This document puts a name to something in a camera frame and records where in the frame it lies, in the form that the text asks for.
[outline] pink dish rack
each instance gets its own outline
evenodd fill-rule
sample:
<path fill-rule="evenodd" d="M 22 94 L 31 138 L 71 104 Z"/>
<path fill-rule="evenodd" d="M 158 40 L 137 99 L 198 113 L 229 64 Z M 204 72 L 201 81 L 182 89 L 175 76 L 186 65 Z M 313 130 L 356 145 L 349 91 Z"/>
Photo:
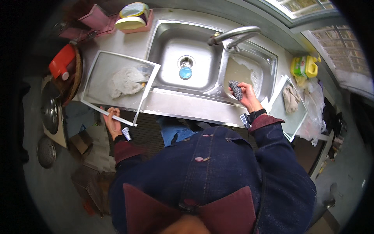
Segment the pink dish rack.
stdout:
<path fill-rule="evenodd" d="M 92 30 L 86 31 L 79 28 L 66 28 L 59 34 L 59 37 L 69 38 L 70 40 L 77 39 L 79 42 L 86 39 L 87 35 L 95 31 L 95 37 L 111 34 L 116 30 L 114 24 L 118 18 L 118 14 L 106 16 L 103 10 L 97 4 L 94 4 L 90 12 L 78 20 L 92 28 Z"/>
<path fill-rule="evenodd" d="M 124 30 L 121 30 L 121 32 L 123 32 L 124 34 L 127 34 L 127 33 L 148 32 L 149 30 L 151 30 L 152 21 L 153 21 L 153 10 L 150 9 L 149 10 L 149 16 L 148 16 L 148 21 L 147 21 L 147 25 L 146 26 L 140 27 L 140 28 L 137 28 L 137 29 L 124 29 Z"/>

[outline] window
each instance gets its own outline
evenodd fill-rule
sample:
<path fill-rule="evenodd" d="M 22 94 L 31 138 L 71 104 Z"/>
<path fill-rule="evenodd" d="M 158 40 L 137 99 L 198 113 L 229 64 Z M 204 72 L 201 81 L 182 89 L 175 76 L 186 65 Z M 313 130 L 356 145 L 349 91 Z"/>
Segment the window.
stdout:
<path fill-rule="evenodd" d="M 290 19 L 309 15 L 328 9 L 334 9 L 334 5 L 329 0 L 266 0 L 271 5 L 278 8 Z"/>
<path fill-rule="evenodd" d="M 370 76 L 362 49 L 348 26 L 328 26 L 311 33 L 324 48 L 336 69 Z"/>

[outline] faucet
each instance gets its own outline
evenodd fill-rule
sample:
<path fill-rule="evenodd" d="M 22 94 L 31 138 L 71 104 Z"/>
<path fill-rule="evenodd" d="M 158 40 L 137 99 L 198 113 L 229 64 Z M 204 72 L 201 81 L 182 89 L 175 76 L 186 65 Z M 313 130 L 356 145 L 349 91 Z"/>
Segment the faucet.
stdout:
<path fill-rule="evenodd" d="M 215 33 L 213 36 L 210 37 L 208 40 L 209 46 L 216 46 L 222 43 L 222 41 L 229 39 L 233 36 L 242 35 L 243 36 L 233 42 L 230 42 L 227 45 L 228 49 L 234 49 L 236 52 L 239 52 L 238 44 L 255 36 L 257 33 L 260 33 L 261 29 L 257 26 L 244 26 L 240 28 L 233 29 L 231 31 L 225 32 L 225 33 Z"/>

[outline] plastic bag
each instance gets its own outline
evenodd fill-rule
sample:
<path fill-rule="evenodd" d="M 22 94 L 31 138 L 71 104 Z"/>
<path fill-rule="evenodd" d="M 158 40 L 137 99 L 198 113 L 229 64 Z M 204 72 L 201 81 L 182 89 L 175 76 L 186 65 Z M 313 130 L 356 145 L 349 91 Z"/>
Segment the plastic bag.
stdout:
<path fill-rule="evenodd" d="M 296 134 L 308 141 L 312 140 L 312 145 L 316 146 L 319 134 L 326 130 L 322 116 L 325 107 L 324 94 L 316 79 L 309 80 L 304 94 L 308 114 Z"/>

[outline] red cuff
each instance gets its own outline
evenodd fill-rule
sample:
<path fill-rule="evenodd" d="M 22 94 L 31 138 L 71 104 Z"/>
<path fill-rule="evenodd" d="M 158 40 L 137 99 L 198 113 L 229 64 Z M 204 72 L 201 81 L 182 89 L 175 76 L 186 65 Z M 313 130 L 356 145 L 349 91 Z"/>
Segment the red cuff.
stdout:
<path fill-rule="evenodd" d="M 114 145 L 114 160 L 116 164 L 141 153 L 142 151 L 134 147 L 130 142 L 120 141 Z"/>
<path fill-rule="evenodd" d="M 253 121 L 252 127 L 248 129 L 248 131 L 251 133 L 254 130 L 262 128 L 263 126 L 267 126 L 267 125 L 275 124 L 279 122 L 284 123 L 284 120 L 274 118 L 273 116 L 270 116 L 270 115 L 261 115 Z"/>

